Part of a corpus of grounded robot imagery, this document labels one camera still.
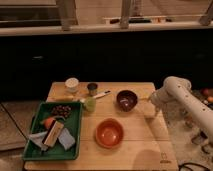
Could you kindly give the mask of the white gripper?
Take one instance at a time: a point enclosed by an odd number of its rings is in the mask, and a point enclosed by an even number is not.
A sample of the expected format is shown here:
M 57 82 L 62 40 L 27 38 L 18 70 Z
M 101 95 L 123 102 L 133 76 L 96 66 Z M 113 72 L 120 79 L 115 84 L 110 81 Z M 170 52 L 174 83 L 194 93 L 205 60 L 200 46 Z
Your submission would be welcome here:
M 165 105 L 164 97 L 165 91 L 163 89 L 158 89 L 149 96 L 150 102 L 155 106 L 155 116 L 160 113 L 161 109 Z

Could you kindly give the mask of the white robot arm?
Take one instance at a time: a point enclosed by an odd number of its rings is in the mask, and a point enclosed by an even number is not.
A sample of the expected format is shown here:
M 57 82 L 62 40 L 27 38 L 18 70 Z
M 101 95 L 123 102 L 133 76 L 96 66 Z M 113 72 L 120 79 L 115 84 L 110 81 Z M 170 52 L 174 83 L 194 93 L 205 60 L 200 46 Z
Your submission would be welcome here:
M 191 82 L 188 79 L 175 76 L 167 77 L 163 86 L 155 90 L 149 99 L 158 108 L 172 100 L 178 101 L 191 114 L 209 141 L 213 143 L 213 110 L 191 93 Z

